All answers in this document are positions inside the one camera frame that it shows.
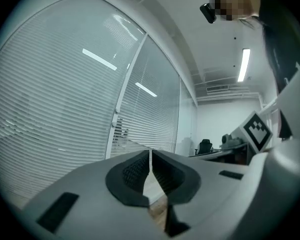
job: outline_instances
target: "desk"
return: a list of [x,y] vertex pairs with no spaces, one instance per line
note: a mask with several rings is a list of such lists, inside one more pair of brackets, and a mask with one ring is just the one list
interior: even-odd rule
[[191,156],[191,158],[197,158],[197,159],[209,160],[209,161],[211,160],[214,162],[223,162],[223,163],[225,162],[228,164],[232,164],[232,163],[237,164],[237,158],[242,158],[243,161],[242,159],[240,160],[245,165],[248,165],[251,162],[252,157],[253,157],[253,153],[248,142],[233,147],[225,148],[225,149],[223,148],[216,152]]

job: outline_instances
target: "person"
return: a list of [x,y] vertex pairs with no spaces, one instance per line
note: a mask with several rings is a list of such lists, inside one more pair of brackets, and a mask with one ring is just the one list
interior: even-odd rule
[[[254,28],[252,21],[262,25],[265,51],[281,93],[300,67],[300,25],[282,0],[210,0],[214,13],[228,21],[241,21]],[[279,138],[292,134],[280,112]]]

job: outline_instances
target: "air vent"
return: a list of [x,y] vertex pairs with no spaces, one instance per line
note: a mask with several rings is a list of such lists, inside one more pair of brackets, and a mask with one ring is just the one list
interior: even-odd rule
[[219,85],[219,86],[212,86],[212,87],[207,87],[206,88],[206,92],[207,93],[214,93],[214,92],[221,92],[221,91],[227,91],[227,90],[229,90],[229,85]]

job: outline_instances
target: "black chair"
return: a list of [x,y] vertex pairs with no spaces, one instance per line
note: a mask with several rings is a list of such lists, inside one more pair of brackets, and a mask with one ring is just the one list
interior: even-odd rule
[[198,155],[210,153],[212,148],[212,143],[210,143],[210,140],[203,139],[200,143],[200,150]]

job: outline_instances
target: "black slot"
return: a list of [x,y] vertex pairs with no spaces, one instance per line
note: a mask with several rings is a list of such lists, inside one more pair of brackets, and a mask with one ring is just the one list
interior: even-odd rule
[[227,171],[227,170],[225,170],[225,171],[223,170],[219,174],[222,176],[236,179],[236,180],[241,180],[243,177],[243,174],[241,174],[241,173],[238,174],[237,172],[235,173],[235,172]]
[[55,233],[78,198],[79,196],[77,194],[63,193],[37,220],[37,223],[46,230]]

